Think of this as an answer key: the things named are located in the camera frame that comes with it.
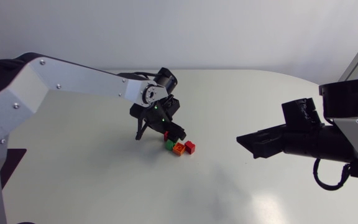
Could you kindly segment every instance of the black cable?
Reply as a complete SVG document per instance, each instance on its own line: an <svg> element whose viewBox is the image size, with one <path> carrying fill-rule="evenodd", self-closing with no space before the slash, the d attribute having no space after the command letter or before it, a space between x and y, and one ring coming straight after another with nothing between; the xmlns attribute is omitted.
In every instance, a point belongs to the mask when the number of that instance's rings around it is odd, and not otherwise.
<svg viewBox="0 0 358 224"><path fill-rule="evenodd" d="M154 74L154 73L148 73L148 72L134 72L134 74L136 75L146 75L146 76L151 76L151 77L158 77L161 76L162 74Z"/></svg>
<svg viewBox="0 0 358 224"><path fill-rule="evenodd" d="M2 59L0 60L0 67L15 69L18 66L22 65L23 62L18 59Z"/></svg>
<svg viewBox="0 0 358 224"><path fill-rule="evenodd" d="M342 175L341 175L341 181L338 182L337 185L328 185L328 184L324 184L319 178L318 178L318 166L320 163L320 159L316 159L316 161L314 162L314 166L313 166L313 176L314 179L316 180L317 184L322 187L324 190L337 190L340 189L343 184L345 184L345 182L347 181L347 179L350 176L350 168L351 165L350 164L345 164L343 166L343 170L342 170Z"/></svg>
<svg viewBox="0 0 358 224"><path fill-rule="evenodd" d="M324 119L329 123L329 124L331 124L331 125L334 125L335 126L335 123L334 123L334 121L331 121L330 119L327 119L327 118L325 118L324 117Z"/></svg>

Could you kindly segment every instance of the aluminum arm segment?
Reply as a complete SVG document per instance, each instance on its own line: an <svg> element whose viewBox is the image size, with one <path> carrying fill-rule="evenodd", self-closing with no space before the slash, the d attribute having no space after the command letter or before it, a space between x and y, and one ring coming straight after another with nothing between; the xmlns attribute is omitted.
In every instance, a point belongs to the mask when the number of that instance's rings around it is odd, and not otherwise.
<svg viewBox="0 0 358 224"><path fill-rule="evenodd" d="M9 133L37 112L50 90L125 98L134 103L131 111L135 117L139 114L139 124L144 120L146 127L161 133L169 130L171 138L183 139L186 136L184 129L172 122L172 116L180 106L171 95L177 80L166 68L160 72L154 81L135 73L115 75L35 53L0 60L0 170L9 160ZM154 105L161 107L154 110ZM153 120L159 116L165 118L163 124L161 119ZM137 139L144 129L138 129ZM0 177L1 223L6 223L6 217Z"/></svg>
<svg viewBox="0 0 358 224"><path fill-rule="evenodd" d="M50 90L123 97L143 107L168 96L165 87L153 80L122 76L54 58L34 58L0 91L0 140L37 112ZM143 93L150 86L154 93L146 101Z"/></svg>

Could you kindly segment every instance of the orange block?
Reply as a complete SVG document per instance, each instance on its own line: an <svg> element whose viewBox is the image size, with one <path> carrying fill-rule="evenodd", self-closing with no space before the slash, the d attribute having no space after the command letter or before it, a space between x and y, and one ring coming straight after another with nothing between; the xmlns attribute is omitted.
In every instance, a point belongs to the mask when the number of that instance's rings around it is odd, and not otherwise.
<svg viewBox="0 0 358 224"><path fill-rule="evenodd" d="M172 151L178 155L181 156L185 152L186 147L183 144L180 144L179 142L173 147Z"/></svg>

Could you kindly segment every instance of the toy block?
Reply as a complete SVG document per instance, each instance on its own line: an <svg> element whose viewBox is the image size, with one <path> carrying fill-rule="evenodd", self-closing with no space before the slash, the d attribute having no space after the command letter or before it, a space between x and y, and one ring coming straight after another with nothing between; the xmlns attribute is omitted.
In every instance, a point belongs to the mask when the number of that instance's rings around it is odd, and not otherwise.
<svg viewBox="0 0 358 224"><path fill-rule="evenodd" d="M174 147L173 147L173 153L175 153L178 156L181 156L184 152L185 152L185 146L181 143L177 143Z"/></svg>
<svg viewBox="0 0 358 224"><path fill-rule="evenodd" d="M187 141L185 143L185 147L186 147L186 152L188 152L189 154L193 154L194 151L196 150L196 145L193 144L191 141Z"/></svg>
<svg viewBox="0 0 358 224"><path fill-rule="evenodd" d="M166 131L164 134L164 141L167 141L167 140L168 140L168 131Z"/></svg>
<svg viewBox="0 0 358 224"><path fill-rule="evenodd" d="M169 139L165 142L165 148L169 151L172 151L174 145L175 145L175 142L173 142Z"/></svg>

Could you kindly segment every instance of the red block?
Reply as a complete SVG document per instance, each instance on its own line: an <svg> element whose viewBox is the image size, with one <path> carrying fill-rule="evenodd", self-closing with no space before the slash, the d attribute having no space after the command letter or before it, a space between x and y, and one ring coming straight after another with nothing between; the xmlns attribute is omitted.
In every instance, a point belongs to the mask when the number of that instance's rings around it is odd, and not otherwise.
<svg viewBox="0 0 358 224"><path fill-rule="evenodd" d="M186 152L188 152L189 154L192 154L196 150L196 145L193 144L191 141L187 141L185 143L185 147L186 147Z"/></svg>
<svg viewBox="0 0 358 224"><path fill-rule="evenodd" d="M164 134L164 141L167 141L167 140L168 140L168 131L166 131Z"/></svg>

